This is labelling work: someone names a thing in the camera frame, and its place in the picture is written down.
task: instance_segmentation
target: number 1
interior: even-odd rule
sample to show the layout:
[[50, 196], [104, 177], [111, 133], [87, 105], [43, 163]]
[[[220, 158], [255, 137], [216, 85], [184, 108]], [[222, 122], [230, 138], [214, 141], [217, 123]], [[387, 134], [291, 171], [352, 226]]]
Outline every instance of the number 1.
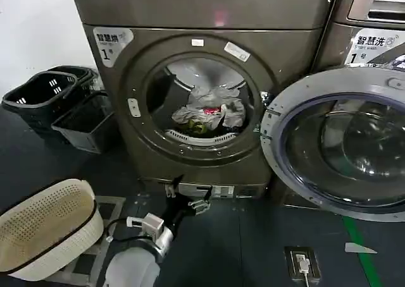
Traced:
[[108, 59], [109, 60], [106, 50], [105, 49], [101, 49], [101, 50], [104, 53], [104, 58], [103, 59]]
[[353, 53], [352, 54], [352, 60], [351, 60], [351, 64], [353, 64], [354, 63], [354, 59], [356, 59], [356, 56], [357, 56], [357, 53]]

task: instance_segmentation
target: black cable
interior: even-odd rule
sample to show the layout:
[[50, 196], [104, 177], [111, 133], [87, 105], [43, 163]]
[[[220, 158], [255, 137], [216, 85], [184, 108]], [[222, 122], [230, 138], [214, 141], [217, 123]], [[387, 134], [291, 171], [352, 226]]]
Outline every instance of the black cable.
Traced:
[[[104, 235], [106, 235], [107, 238], [109, 238], [111, 235], [109, 233], [109, 228], [118, 222], [127, 222], [127, 218], [126, 217], [121, 217], [119, 219], [115, 219], [114, 221], [111, 221], [104, 229]], [[150, 236], [147, 235], [137, 235], [137, 236], [131, 236], [129, 238], [113, 238], [112, 241], [116, 241], [118, 243], [124, 243], [126, 241], [133, 241], [133, 240], [151, 240], [152, 238]]]

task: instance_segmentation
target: black plastic basket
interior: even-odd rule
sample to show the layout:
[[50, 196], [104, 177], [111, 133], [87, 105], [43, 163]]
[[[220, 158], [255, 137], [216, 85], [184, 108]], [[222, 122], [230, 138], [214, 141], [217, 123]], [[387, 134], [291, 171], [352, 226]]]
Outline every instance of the black plastic basket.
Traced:
[[66, 142], [51, 125], [90, 94], [95, 74], [86, 68], [59, 66], [34, 75], [8, 92], [2, 106], [18, 115], [45, 140]]
[[80, 150], [102, 153], [119, 137], [111, 103], [105, 92], [94, 92], [56, 120], [52, 128]]

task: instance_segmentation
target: white wall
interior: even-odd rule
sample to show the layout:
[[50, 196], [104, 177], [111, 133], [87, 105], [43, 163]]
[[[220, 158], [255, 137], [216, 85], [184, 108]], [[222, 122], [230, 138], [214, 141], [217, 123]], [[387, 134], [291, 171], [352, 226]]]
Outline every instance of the white wall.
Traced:
[[0, 0], [0, 97], [61, 64], [96, 67], [73, 0]]

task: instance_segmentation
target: green line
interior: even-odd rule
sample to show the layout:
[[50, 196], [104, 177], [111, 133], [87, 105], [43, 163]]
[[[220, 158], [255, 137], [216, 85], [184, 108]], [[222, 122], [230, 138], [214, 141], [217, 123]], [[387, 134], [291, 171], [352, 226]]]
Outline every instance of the green line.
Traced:
[[[347, 231], [349, 232], [350, 238], [353, 243], [358, 245], [363, 245], [363, 239], [356, 229], [356, 222], [351, 217], [344, 216], [343, 223], [346, 226]], [[370, 287], [382, 287], [380, 279], [375, 271], [373, 262], [371, 261], [371, 257], [369, 253], [358, 253], [360, 258], [360, 263], [363, 266], [364, 273], [366, 274], [368, 283]]]

